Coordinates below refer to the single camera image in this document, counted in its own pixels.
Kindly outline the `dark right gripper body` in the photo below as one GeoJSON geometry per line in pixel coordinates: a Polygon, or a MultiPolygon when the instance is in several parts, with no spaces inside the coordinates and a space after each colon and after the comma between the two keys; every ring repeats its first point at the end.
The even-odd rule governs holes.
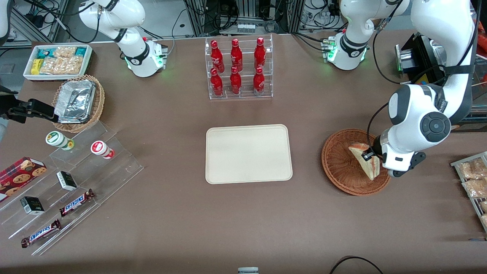
{"type": "Polygon", "coordinates": [[[0,114],[4,115],[14,107],[18,106],[16,95],[17,91],[12,91],[4,86],[0,86],[0,114]]]}

